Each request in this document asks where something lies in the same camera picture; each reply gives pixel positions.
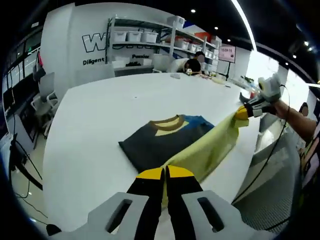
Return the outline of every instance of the floor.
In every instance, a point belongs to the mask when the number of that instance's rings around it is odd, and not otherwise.
[[[257,142],[257,145],[256,145],[257,150],[268,146],[274,140],[276,140],[277,137],[279,136],[280,130],[281,130],[281,126],[278,123],[275,123],[274,125],[272,125],[269,128],[268,132],[266,132],[263,136],[261,136],[260,141]],[[34,151],[30,154],[30,158],[34,163],[35,167],[38,169],[40,175],[42,175],[43,173],[43,158],[45,153],[45,147],[46,147],[46,139],[43,137],[43,135],[40,134],[36,142],[36,147]],[[25,167],[32,176],[34,176],[40,183],[42,183],[41,178],[37,174],[35,168],[33,167],[30,161],[27,161],[27,163],[25,164]],[[251,173],[258,172],[260,168],[261,166],[257,165],[256,171],[251,171]],[[273,171],[265,171],[265,173],[267,172],[270,172],[270,174],[264,174],[264,177],[261,177],[259,180],[257,180],[256,184],[254,184],[249,189],[248,192],[252,192],[255,188],[263,184],[264,181],[267,181],[268,179],[270,179],[270,177],[272,177]],[[241,189],[247,186],[248,182],[250,182],[250,179],[252,179],[252,177],[253,176],[248,174],[248,176],[244,180],[244,183]],[[44,216],[46,215],[46,210],[44,207],[43,192],[32,183],[30,183],[29,190],[28,190],[29,181],[18,170],[12,172],[11,180],[12,180],[12,186],[15,193],[21,195],[22,197],[25,197],[28,194],[28,196],[24,199],[20,197],[18,198],[21,203],[21,206],[24,208],[26,214],[28,214],[30,220],[34,222],[34,224],[39,228],[39,230],[44,235],[48,236],[46,231],[46,224],[49,224],[50,222],[48,221],[48,218]]]
[[[42,134],[40,134],[37,139],[35,149],[30,154],[30,159],[34,163],[40,175],[42,175],[43,173],[43,159],[45,147],[46,139]],[[42,183],[41,178],[39,177],[35,168],[29,160],[25,164],[25,168],[37,181]],[[49,221],[47,217],[44,216],[46,215],[46,211],[44,207],[43,192],[35,185],[33,185],[31,182],[28,190],[29,181],[19,170],[13,171],[11,173],[11,182],[13,190],[16,194],[19,194],[22,197],[26,197],[28,194],[28,196],[23,199],[21,197],[18,197],[18,200],[21,203],[21,206],[24,208],[26,214],[29,216],[30,220],[34,222],[34,224],[45,236],[48,236],[46,231],[46,224],[49,224]]]

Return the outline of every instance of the person's arm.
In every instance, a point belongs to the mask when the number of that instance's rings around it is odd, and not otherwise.
[[[273,106],[276,110],[276,115],[281,119],[286,119],[288,105],[279,100]],[[308,142],[312,138],[317,127],[317,122],[315,120],[303,116],[292,107],[290,107],[287,122],[305,142]]]

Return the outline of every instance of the desk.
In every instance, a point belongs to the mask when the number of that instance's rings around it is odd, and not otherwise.
[[[138,173],[118,141],[148,121],[186,114],[202,115],[217,125],[241,105],[238,86],[180,76],[121,76],[68,90],[53,119],[44,152],[43,194],[50,223],[73,231],[86,223],[91,210],[113,194],[128,190]],[[259,118],[252,118],[249,126],[239,130],[236,146],[201,184],[203,189],[213,190],[231,203],[249,169],[259,123]],[[161,216],[164,225],[168,224],[166,213]],[[158,229],[163,231],[161,236],[170,232]]]

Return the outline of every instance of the metal shelving unit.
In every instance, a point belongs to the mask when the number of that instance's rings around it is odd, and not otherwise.
[[[114,42],[115,27],[134,27],[134,28],[152,29],[153,31],[156,31],[158,33],[158,37],[157,37],[156,43],[128,42],[128,41]],[[105,47],[105,63],[111,63],[113,60],[113,52],[114,52],[113,46],[121,46],[121,45],[123,45],[123,46],[133,46],[133,45],[151,46],[151,47],[154,47],[154,49],[157,53],[159,53],[160,48],[169,49],[170,56],[173,56],[174,50],[181,51],[181,52],[184,52],[187,54],[195,54],[195,52],[192,52],[188,49],[182,49],[182,48],[174,46],[176,36],[181,36],[186,39],[190,39],[193,42],[196,42],[200,45],[202,44],[203,51],[206,48],[217,49],[217,47],[214,44],[207,42],[207,38],[205,38],[205,40],[203,40],[203,39],[201,39],[191,33],[185,32],[183,29],[176,28],[175,24],[174,24],[174,26],[170,26],[170,25],[167,25],[164,23],[159,23],[159,22],[114,16],[113,18],[110,18],[108,20],[106,32],[107,32],[107,37],[106,37],[106,47]],[[171,34],[170,45],[160,43],[162,33]]]

